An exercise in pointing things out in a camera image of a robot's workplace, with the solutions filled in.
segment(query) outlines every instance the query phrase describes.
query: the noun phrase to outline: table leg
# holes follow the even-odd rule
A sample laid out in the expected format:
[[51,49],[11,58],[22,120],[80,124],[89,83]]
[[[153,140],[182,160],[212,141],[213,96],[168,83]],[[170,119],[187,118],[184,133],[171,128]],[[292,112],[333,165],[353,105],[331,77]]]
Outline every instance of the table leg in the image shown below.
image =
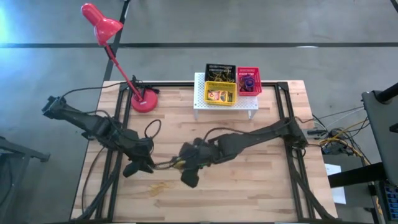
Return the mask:
[[256,112],[257,110],[248,110],[249,119],[253,119]]
[[198,110],[193,110],[193,115],[195,116],[195,120],[198,119]]

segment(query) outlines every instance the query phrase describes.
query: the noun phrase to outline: gray floor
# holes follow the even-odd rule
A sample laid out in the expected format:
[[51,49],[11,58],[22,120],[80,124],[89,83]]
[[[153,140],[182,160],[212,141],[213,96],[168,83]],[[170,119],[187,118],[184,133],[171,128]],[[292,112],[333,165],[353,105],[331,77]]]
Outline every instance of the gray floor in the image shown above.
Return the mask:
[[[0,43],[95,42],[80,14],[84,2],[1,1]],[[119,19],[122,1],[91,2]],[[132,0],[121,42],[398,42],[397,21],[389,0]],[[192,80],[209,62],[256,66],[262,79],[305,80],[313,113],[322,116],[361,106],[362,92],[395,83],[396,55],[397,48],[119,49],[118,60],[143,80]],[[51,153],[46,164],[31,162],[15,223],[68,219],[87,141],[40,110],[49,95],[101,85],[106,62],[102,49],[0,49],[0,136]],[[114,69],[111,80],[122,76]],[[98,97],[86,91],[68,102],[88,111]],[[365,117],[361,111],[333,126]],[[380,161],[369,128],[356,139],[372,162]],[[345,220],[369,221],[361,208],[354,216],[338,210]]]

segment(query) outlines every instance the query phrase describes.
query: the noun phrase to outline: wooden tabletop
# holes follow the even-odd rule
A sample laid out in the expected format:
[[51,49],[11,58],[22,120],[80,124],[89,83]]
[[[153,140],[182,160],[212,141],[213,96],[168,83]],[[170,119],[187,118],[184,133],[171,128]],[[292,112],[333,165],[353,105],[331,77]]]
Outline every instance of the wooden tabletop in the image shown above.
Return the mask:
[[[296,116],[312,118],[310,104],[301,80],[287,81]],[[104,86],[115,82],[104,82]],[[98,109],[114,113],[118,86],[101,92]],[[155,162],[168,161],[176,156],[184,142],[202,138],[214,127],[224,126],[243,131],[268,126],[279,120],[275,92],[264,87],[258,96],[259,111],[249,121],[245,111],[199,111],[193,117],[193,87],[160,88],[159,102],[154,111],[139,114],[131,110],[128,128],[144,136],[145,127],[153,120],[162,120],[152,157]],[[312,128],[313,123],[300,124]],[[156,125],[149,128],[154,133]],[[215,131],[209,138],[227,131]],[[81,190],[88,169],[101,149],[96,141],[89,143],[81,174],[72,218],[81,214]],[[87,184],[85,206],[98,193],[101,185],[106,150],[93,169]],[[337,217],[325,165],[318,147],[308,147],[304,157],[310,188],[330,214]],[[123,157],[122,170],[128,164]],[[237,158],[224,164],[205,167],[199,171],[199,184],[192,189],[180,181],[175,169],[155,170],[154,174],[138,172],[125,178],[120,175],[114,222],[281,222],[296,221],[283,140],[274,139],[247,148]],[[105,210],[108,211],[109,193]],[[303,210],[305,199],[300,192]]]

